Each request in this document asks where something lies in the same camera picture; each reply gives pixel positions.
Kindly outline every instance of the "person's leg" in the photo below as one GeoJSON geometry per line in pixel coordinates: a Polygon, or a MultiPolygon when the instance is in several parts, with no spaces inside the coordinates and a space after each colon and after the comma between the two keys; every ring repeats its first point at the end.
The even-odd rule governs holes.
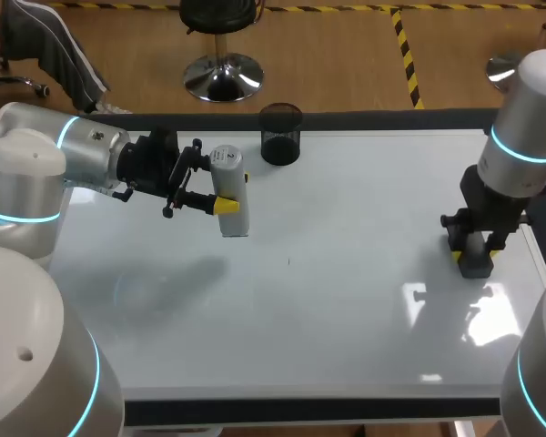
{"type": "Polygon", "coordinates": [[[1,54],[5,58],[37,58],[38,65],[71,97],[75,108],[95,109],[108,85],[54,9],[26,0],[5,0],[1,18],[1,54]]]}

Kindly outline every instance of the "blue light ring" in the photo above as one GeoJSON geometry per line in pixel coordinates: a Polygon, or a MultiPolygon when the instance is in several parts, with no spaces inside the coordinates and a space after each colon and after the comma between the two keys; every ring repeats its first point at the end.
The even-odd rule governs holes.
{"type": "Polygon", "coordinates": [[[493,141],[495,142],[495,144],[497,144],[501,150],[503,150],[508,155],[514,158],[517,158],[521,161],[531,162],[532,164],[546,164],[546,158],[527,157],[525,155],[522,155],[521,153],[514,152],[513,150],[511,150],[509,147],[503,144],[498,138],[498,136],[495,134],[495,126],[491,127],[491,137],[493,138],[493,141]]]}
{"type": "Polygon", "coordinates": [[[85,410],[83,411],[83,414],[79,418],[79,421],[76,423],[73,430],[66,437],[75,437],[76,434],[79,432],[79,430],[81,429],[81,426],[83,426],[83,423],[85,422],[87,416],[89,415],[91,408],[93,407],[93,402],[95,401],[95,397],[97,395],[97,389],[99,388],[99,372],[100,372],[99,350],[97,348],[97,344],[95,343],[95,339],[91,335],[91,332],[87,331],[87,333],[89,334],[89,337],[91,337],[91,341],[93,342],[93,348],[95,350],[95,358],[96,358],[95,383],[93,384],[93,391],[91,391],[91,397],[89,398],[89,402],[87,403],[87,406],[85,407],[85,410]]]}
{"type": "Polygon", "coordinates": [[[65,139],[66,131],[69,130],[71,125],[75,123],[75,121],[78,119],[79,117],[69,118],[69,120],[66,122],[65,126],[63,127],[63,130],[61,130],[61,133],[58,136],[58,140],[56,141],[56,148],[61,148],[63,146],[63,140],[65,139]]]}
{"type": "Polygon", "coordinates": [[[540,422],[542,426],[546,429],[546,421],[541,416],[540,412],[538,411],[534,403],[531,401],[530,395],[528,394],[528,391],[526,390],[526,384],[524,384],[524,378],[521,374],[520,351],[518,351],[518,377],[520,378],[521,392],[523,393],[524,398],[526,398],[526,402],[530,406],[531,411],[536,416],[536,419],[538,419],[538,422],[540,422]]]}
{"type": "Polygon", "coordinates": [[[54,216],[50,216],[50,217],[22,218],[22,217],[5,216],[4,214],[0,214],[0,220],[8,221],[11,223],[46,223],[48,221],[53,221],[58,219],[60,215],[61,213],[57,212],[54,216]]]}

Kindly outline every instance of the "black cup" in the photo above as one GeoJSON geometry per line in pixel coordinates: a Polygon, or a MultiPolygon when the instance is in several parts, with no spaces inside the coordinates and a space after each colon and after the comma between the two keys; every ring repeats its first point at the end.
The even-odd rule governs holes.
{"type": "Polygon", "coordinates": [[[299,126],[303,115],[289,103],[273,103],[258,115],[261,156],[274,166],[287,166],[299,158],[299,126]]]}

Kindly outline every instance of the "label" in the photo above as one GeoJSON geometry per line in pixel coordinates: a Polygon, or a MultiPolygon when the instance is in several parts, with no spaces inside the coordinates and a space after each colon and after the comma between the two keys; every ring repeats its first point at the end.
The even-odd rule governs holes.
{"type": "Polygon", "coordinates": [[[215,151],[212,154],[212,162],[227,164],[228,157],[229,157],[228,147],[216,148],[215,151]]]}

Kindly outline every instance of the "chrome stool base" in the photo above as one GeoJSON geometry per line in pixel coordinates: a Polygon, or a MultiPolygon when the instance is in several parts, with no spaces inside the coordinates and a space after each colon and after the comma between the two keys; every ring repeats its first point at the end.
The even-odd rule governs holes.
{"type": "Polygon", "coordinates": [[[506,94],[510,90],[513,75],[516,73],[521,60],[520,55],[511,53],[495,56],[488,61],[485,67],[485,74],[502,94],[506,94]]]}
{"type": "Polygon", "coordinates": [[[229,53],[221,62],[208,56],[197,59],[184,72],[184,86],[207,102],[237,102],[259,91],[263,77],[257,61],[229,53]]]}

